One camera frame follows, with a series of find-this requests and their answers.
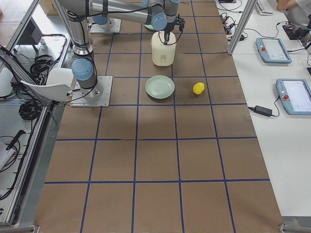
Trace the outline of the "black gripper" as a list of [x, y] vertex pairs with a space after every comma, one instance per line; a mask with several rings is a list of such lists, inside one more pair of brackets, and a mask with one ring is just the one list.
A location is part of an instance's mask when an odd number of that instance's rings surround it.
[[[185, 20], [178, 14], [174, 22], [174, 25], [179, 27], [179, 31], [183, 31], [185, 27]], [[163, 42], [164, 45], [170, 45], [169, 43], [170, 35], [171, 35], [170, 31], [168, 30], [164, 31], [164, 42]]]

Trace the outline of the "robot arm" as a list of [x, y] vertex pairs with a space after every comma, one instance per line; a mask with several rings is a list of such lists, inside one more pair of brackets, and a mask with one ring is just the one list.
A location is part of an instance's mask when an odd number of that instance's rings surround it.
[[152, 40], [153, 63], [169, 66], [174, 61], [178, 39], [175, 26], [183, 32], [185, 20], [178, 14], [177, 0], [144, 0], [142, 4], [123, 0], [60, 0], [66, 10], [73, 52], [77, 59], [71, 70], [81, 89], [94, 90], [98, 86], [97, 70], [89, 33], [118, 33], [121, 20], [137, 22], [155, 31]]
[[90, 0], [88, 12], [91, 16], [100, 14], [103, 17], [138, 22], [162, 31], [176, 21], [178, 6], [178, 0], [143, 0], [142, 4], [124, 0]]

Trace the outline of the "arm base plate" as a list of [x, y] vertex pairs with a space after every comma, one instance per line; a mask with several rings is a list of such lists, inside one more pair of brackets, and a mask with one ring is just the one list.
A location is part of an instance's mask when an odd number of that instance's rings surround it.
[[92, 34], [112, 34], [119, 33], [121, 28], [121, 20], [108, 18], [107, 20], [93, 19], [93, 24], [90, 29]]
[[71, 107], [108, 107], [111, 96], [111, 88], [113, 77], [112, 76], [98, 76], [97, 85], [89, 93], [90, 90], [86, 90], [80, 87], [78, 81], [76, 82], [75, 89], [78, 91], [73, 93]]

